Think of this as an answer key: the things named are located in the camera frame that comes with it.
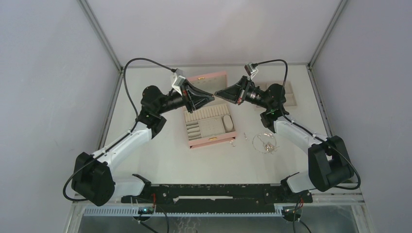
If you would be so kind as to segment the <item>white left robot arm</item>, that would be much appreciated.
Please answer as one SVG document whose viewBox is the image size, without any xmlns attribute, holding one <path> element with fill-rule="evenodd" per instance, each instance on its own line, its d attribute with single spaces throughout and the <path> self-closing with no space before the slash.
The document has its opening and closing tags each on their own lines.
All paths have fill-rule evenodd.
<svg viewBox="0 0 412 233">
<path fill-rule="evenodd" d="M 160 133 L 167 121 L 163 113 L 181 107 L 193 112 L 214 100 L 212 94 L 194 87 L 188 80 L 168 94 L 163 94 L 154 85 L 146 87 L 142 93 L 140 114 L 132 128 L 92 154 L 79 154 L 74 172 L 64 188 L 70 185 L 73 191 L 83 196 L 83 201 L 88 200 L 96 206 L 123 196 L 134 196 L 140 202 L 147 202 L 152 196 L 151 188 L 146 186 L 147 181 L 139 175 L 116 180 L 113 171 L 138 147 Z"/>
</svg>

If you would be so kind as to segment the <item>pink jewelry box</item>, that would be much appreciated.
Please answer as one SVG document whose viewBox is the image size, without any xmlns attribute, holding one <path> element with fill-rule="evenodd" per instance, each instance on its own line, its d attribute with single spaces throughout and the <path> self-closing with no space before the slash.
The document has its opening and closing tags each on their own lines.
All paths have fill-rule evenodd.
<svg viewBox="0 0 412 233">
<path fill-rule="evenodd" d="M 220 71 L 188 78 L 195 87 L 214 94 L 218 90 L 227 88 L 227 72 Z M 233 116 L 229 109 L 229 102 L 216 97 L 199 110 L 190 113 L 182 108 L 187 131 L 189 148 L 199 148 L 217 143 L 229 142 L 237 137 Z M 223 116 L 230 115 L 234 124 L 231 132 L 226 132 L 223 126 Z"/>
</svg>

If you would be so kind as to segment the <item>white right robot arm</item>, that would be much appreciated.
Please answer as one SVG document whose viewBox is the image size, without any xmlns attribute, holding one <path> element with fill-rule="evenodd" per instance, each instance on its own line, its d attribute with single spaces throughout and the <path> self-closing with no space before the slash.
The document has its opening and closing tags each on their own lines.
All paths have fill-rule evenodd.
<svg viewBox="0 0 412 233">
<path fill-rule="evenodd" d="M 306 190 L 325 192 L 340 188 L 341 183 L 358 176 L 340 137 L 311 132 L 288 115 L 283 106 L 286 102 L 284 85 L 275 83 L 261 90 L 250 78 L 243 76 L 236 84 L 216 91 L 214 95 L 233 104 L 246 101 L 264 108 L 260 115 L 263 126 L 288 139 L 307 155 L 308 170 L 282 181 L 283 200 L 293 202 Z"/>
</svg>

